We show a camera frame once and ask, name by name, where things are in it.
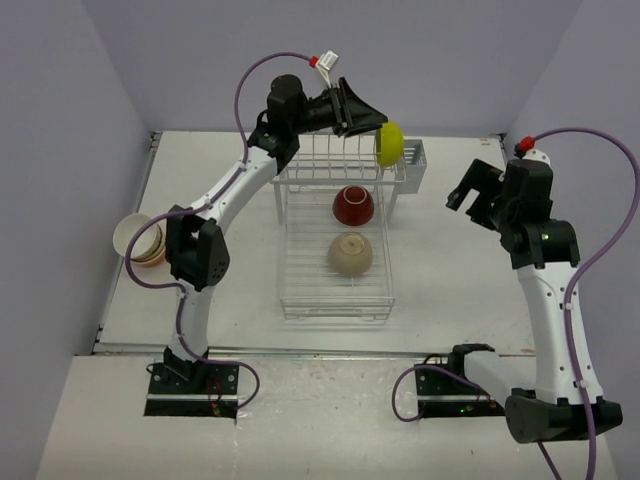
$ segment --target white connector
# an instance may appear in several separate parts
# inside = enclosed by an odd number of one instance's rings
[[[331,72],[331,69],[336,64],[336,62],[338,61],[338,58],[339,57],[337,53],[331,50],[327,50],[326,53],[323,53],[322,55],[320,55],[320,57],[318,58],[318,61],[314,65],[316,72],[318,72],[318,75],[320,75],[320,81],[327,88],[331,88],[331,79],[329,78],[329,73]]]

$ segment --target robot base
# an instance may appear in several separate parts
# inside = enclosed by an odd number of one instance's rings
[[[164,361],[147,367],[151,379],[144,414],[235,419],[238,370],[234,365],[181,360],[166,348]]]

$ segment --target beige bowl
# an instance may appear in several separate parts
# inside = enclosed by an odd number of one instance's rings
[[[338,235],[329,246],[329,265],[347,277],[357,277],[371,268],[373,250],[367,237],[348,232]]]

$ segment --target red bowl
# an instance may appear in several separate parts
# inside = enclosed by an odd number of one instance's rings
[[[364,225],[373,217],[373,198],[366,188],[345,187],[333,200],[333,215],[350,227]]]

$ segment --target gray wall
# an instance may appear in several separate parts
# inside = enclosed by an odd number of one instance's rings
[[[84,0],[148,127],[235,129],[247,66],[280,50],[341,55],[338,74],[410,133],[506,132],[581,0]],[[298,60],[264,65],[246,84],[253,127],[268,85]]]
[[[90,351],[148,134],[80,1],[0,7],[0,478],[40,455]]]
[[[526,134],[566,125],[601,128],[640,154],[640,3],[585,0],[556,55],[513,125],[510,145]],[[540,143],[556,173],[555,216],[577,229],[583,258],[620,224],[632,194],[622,154],[606,142],[563,135]],[[621,479],[638,478],[640,385],[640,220],[582,282],[584,321],[606,397],[625,420],[608,435]]]

